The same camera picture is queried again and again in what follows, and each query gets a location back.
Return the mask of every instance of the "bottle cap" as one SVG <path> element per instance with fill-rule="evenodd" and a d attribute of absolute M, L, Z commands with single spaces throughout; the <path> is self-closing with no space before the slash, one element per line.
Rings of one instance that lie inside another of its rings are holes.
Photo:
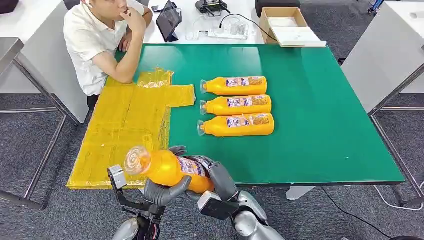
<path fill-rule="evenodd" d="M 197 121 L 197 133 L 199 136 L 205 135 L 205 122 L 202 120 Z"/>
<path fill-rule="evenodd" d="M 205 80 L 200 80 L 200 92 L 202 94 L 205 94 L 208 92 L 208 89 L 206 87 L 206 81 Z"/>
<path fill-rule="evenodd" d="M 144 146 L 135 146 L 126 154 L 124 169 L 128 175 L 137 175 L 150 167 L 150 154 Z"/>
<path fill-rule="evenodd" d="M 205 115 L 208 113 L 208 109 L 206 108 L 206 101 L 200 100 L 200 114 Z"/>

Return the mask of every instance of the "green table mat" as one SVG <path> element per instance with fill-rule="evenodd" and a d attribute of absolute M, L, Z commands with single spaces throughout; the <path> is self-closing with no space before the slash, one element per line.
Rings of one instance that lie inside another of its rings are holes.
<path fill-rule="evenodd" d="M 173 108 L 170 146 L 223 163 L 241 184 L 404 181 L 397 165 L 326 48 L 270 44 L 145 44 L 141 71 L 174 71 L 173 85 L 195 84 L 194 106 Z M 272 99 L 269 136 L 198 136 L 200 80 L 265 76 Z"/>

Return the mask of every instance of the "white paper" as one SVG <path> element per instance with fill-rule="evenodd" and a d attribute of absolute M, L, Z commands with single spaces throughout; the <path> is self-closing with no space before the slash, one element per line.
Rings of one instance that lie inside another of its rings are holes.
<path fill-rule="evenodd" d="M 272 27 L 280 46 L 325 47 L 309 27 Z"/>
<path fill-rule="evenodd" d="M 294 17 L 268 17 L 271 27 L 297 27 L 298 23 Z"/>

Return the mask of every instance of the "bottle label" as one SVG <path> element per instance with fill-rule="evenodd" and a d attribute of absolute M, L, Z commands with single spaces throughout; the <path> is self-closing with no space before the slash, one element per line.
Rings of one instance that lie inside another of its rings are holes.
<path fill-rule="evenodd" d="M 264 95 L 249 97 L 230 97 L 227 99 L 227 104 L 230 108 L 266 105 L 267 99 Z"/>
<path fill-rule="evenodd" d="M 269 124 L 270 119 L 268 114 L 257 114 L 249 116 L 250 123 L 252 125 Z"/>
<path fill-rule="evenodd" d="M 186 174 L 196 174 L 202 177 L 206 177 L 206 171 L 203 166 L 193 160 L 177 156 L 181 171 Z"/>
<path fill-rule="evenodd" d="M 229 128 L 249 126 L 249 121 L 245 117 L 231 116 L 226 118 L 226 124 Z"/>
<path fill-rule="evenodd" d="M 262 78 L 259 76 L 228 77 L 225 82 L 227 87 L 261 85 L 263 83 Z"/>

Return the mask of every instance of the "cardboard box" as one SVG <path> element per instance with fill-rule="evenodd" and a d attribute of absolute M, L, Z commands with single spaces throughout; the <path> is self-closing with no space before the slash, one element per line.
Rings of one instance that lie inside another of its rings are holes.
<path fill-rule="evenodd" d="M 308 27 L 301 10 L 297 7 L 263 7 L 259 20 L 263 42 L 279 44 L 283 48 L 325 47 Z"/>

